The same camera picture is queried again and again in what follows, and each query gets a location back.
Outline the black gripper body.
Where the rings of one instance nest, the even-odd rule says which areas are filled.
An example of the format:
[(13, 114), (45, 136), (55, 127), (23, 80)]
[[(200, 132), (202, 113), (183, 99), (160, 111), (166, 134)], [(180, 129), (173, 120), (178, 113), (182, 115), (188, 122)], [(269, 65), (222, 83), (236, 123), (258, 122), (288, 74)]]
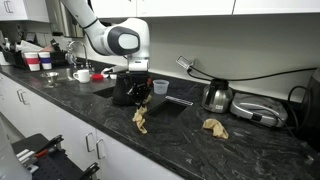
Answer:
[(133, 98), (134, 94), (142, 96), (146, 88), (151, 89), (152, 79), (148, 72), (130, 72), (129, 73), (129, 85), (127, 94)]

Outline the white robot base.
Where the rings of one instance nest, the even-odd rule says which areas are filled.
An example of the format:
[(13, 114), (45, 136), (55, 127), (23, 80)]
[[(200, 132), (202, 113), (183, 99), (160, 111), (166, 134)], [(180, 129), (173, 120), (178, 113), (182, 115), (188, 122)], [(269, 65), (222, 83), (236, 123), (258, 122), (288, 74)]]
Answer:
[(32, 174), (16, 157), (0, 121), (0, 180), (32, 180)]

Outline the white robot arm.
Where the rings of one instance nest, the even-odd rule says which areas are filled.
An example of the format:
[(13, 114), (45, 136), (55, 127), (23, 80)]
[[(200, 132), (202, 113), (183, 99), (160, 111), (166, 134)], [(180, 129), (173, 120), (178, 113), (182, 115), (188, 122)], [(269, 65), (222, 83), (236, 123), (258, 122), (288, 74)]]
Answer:
[(120, 24), (104, 26), (86, 0), (60, 1), (84, 30), (96, 53), (127, 57), (128, 71), (117, 74), (113, 103), (141, 107), (151, 91), (148, 24), (142, 19), (128, 18)]

